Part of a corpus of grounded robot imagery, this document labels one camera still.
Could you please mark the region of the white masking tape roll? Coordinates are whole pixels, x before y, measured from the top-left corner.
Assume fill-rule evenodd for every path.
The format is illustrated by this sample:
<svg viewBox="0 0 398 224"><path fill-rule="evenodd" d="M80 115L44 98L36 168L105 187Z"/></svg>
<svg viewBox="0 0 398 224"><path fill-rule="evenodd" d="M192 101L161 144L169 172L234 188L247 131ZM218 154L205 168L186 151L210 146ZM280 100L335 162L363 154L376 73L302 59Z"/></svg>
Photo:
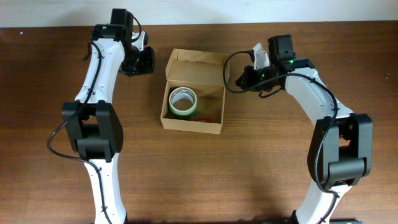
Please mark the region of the white masking tape roll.
<svg viewBox="0 0 398 224"><path fill-rule="evenodd" d="M178 87L169 95L169 105L174 105L178 110L187 110L193 105L197 106L196 93L188 87Z"/></svg>

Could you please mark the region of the brown cardboard box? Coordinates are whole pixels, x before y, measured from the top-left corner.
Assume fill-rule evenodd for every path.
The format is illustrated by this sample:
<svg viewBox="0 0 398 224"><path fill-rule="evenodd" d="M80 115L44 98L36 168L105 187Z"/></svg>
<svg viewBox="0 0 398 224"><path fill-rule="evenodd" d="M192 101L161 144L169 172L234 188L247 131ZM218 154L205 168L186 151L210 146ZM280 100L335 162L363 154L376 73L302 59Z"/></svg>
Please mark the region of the brown cardboard box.
<svg viewBox="0 0 398 224"><path fill-rule="evenodd" d="M160 114L163 128L179 131L220 134L223 127L226 88L224 67L227 54L173 49L165 68L166 87ZM191 88L198 103L193 118L211 118L210 123L176 119L169 110L169 95L178 87Z"/></svg>

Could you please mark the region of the orange utility knife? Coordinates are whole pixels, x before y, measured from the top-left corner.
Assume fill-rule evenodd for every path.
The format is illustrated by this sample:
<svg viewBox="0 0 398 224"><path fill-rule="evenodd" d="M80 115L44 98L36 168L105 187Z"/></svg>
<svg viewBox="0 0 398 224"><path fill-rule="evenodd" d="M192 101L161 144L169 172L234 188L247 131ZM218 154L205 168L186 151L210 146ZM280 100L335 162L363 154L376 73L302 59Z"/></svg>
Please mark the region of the orange utility knife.
<svg viewBox="0 0 398 224"><path fill-rule="evenodd" d="M192 118L190 121L195 121L195 122L202 122L202 123L210 123L211 118L209 117L203 117L203 118Z"/></svg>

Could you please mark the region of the green tape roll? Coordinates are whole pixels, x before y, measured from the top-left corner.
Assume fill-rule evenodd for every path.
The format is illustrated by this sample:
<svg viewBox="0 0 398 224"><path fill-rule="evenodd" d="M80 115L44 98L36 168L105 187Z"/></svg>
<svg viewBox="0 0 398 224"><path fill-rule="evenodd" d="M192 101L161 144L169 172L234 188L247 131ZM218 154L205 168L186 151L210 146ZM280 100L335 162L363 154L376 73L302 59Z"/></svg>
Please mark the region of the green tape roll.
<svg viewBox="0 0 398 224"><path fill-rule="evenodd" d="M178 110L174 107L174 105L169 105L169 110L171 114L176 118L176 119L184 119L184 120L189 120L193 118L196 114L196 106L193 105L191 108L187 110Z"/></svg>

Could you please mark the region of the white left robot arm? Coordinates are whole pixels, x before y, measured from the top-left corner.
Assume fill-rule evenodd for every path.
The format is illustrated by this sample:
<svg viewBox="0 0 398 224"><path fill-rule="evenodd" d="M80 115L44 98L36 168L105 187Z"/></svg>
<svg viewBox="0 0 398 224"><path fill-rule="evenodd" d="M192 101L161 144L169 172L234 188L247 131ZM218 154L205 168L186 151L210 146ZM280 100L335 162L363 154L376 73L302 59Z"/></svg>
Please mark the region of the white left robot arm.
<svg viewBox="0 0 398 224"><path fill-rule="evenodd" d="M77 153L73 160L83 163L90 178L95 223L127 223L118 177L124 134L112 101L118 74L146 75L155 68L149 36L133 31L137 22L127 9L113 9L108 24L94 26L85 81L74 101L62 107L62 126Z"/></svg>

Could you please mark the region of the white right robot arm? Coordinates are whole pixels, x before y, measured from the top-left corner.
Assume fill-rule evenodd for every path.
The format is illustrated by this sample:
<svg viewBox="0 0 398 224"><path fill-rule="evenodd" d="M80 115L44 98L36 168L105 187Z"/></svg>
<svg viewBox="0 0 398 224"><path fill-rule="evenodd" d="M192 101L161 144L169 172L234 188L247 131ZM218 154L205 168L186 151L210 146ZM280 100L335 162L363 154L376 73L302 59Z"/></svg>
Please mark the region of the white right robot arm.
<svg viewBox="0 0 398 224"><path fill-rule="evenodd" d="M286 91L314 126L307 167L312 181L289 223L329 223L341 198L372 168L373 122L342 104L321 81L314 64L297 58L292 37L277 35L246 53L252 65L236 80L240 93L260 98Z"/></svg>

